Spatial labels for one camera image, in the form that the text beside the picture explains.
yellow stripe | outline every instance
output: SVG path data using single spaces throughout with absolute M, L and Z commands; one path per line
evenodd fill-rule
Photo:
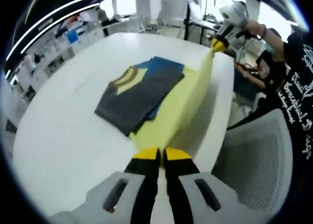
M 186 152 L 183 152 L 178 149 L 167 147 L 166 149 L 167 160 L 175 160 L 175 159 L 190 159 L 191 156 Z
M 157 156 L 157 147 L 141 150 L 133 156 L 134 159 L 155 159 Z

white desk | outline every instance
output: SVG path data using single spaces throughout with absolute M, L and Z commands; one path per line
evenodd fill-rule
M 207 51 L 207 47 L 176 38 L 116 33 L 64 64 L 30 103 L 13 149 L 18 178 L 36 206 L 48 216 L 77 208 L 90 189 L 114 171 L 124 171 L 137 152 L 130 139 L 94 113 L 110 80 L 153 56 L 197 68 Z M 215 59 L 209 104 L 200 110 L 200 118 L 212 123 L 198 140 L 198 153 L 187 148 L 199 168 L 209 171 L 226 131 L 234 75 L 233 59 L 221 53 Z M 171 209 L 164 210 L 169 204 L 159 199 L 166 196 L 164 178 L 159 184 L 154 223 L 171 215 Z

blue object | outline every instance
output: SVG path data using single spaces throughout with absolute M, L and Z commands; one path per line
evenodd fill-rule
M 67 33 L 67 38 L 68 38 L 69 42 L 70 42 L 71 44 L 73 44 L 75 41 L 78 40 L 77 32 L 76 32 L 75 30 L 69 31 L 69 32 Z
M 148 77 L 150 75 L 153 75 L 156 72 L 160 72 L 163 69 L 167 69 L 167 68 L 175 68 L 179 71 L 182 72 L 184 65 L 180 64 L 180 63 L 176 63 L 174 61 L 168 60 L 168 59 L 163 59 L 160 57 L 154 57 L 151 60 L 145 61 L 141 64 L 137 64 L 134 67 L 136 68 L 147 68 L 147 71 L 144 75 L 143 78 Z M 157 114 L 157 111 L 161 105 L 161 102 L 159 102 L 150 113 L 148 113 L 147 115 L 147 119 L 148 120 L 153 120 Z

floor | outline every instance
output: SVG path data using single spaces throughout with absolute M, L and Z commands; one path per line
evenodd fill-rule
M 201 30 L 198 27 L 191 27 L 189 33 L 189 41 L 199 43 L 200 41 L 200 33 Z M 157 34 L 167 36 L 167 37 L 175 37 L 179 39 L 183 39 L 184 37 L 184 28 L 181 29 L 179 27 L 171 27 L 171 26 L 163 26 L 157 30 Z M 208 46 L 208 39 L 203 38 L 202 44 Z M 246 62 L 249 64 L 254 64 L 256 57 L 252 54 L 245 54 Z M 247 102 L 242 97 L 233 93 L 233 101 L 231 104 L 230 116 L 228 121 L 228 127 L 238 123 L 245 117 L 247 117 L 252 111 L 253 103 Z

person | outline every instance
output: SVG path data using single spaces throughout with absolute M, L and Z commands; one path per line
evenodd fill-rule
M 313 46 L 310 34 L 297 31 L 285 43 L 264 24 L 249 21 L 245 26 L 251 34 L 259 35 L 291 68 L 281 90 L 266 97 L 265 107 L 232 126 L 250 122 L 279 108 L 285 117 L 292 143 L 292 178 L 284 205 L 273 223 L 293 223 L 307 216 L 313 206 L 312 147 L 313 147 Z
M 270 31 L 281 37 L 275 29 L 270 28 Z M 256 64 L 254 67 L 240 63 L 235 65 L 234 91 L 251 102 L 259 92 L 276 92 L 286 77 L 286 65 L 281 55 L 268 43 Z
M 100 21 L 101 23 L 101 26 L 104 27 L 104 26 L 107 26 L 107 25 L 110 25 L 110 20 L 107 16 L 107 13 L 102 10 L 99 6 L 96 8 L 96 11 L 98 13 L 98 20 Z M 106 36 L 109 35 L 108 33 L 108 30 L 106 28 L 103 28 L 103 32 Z

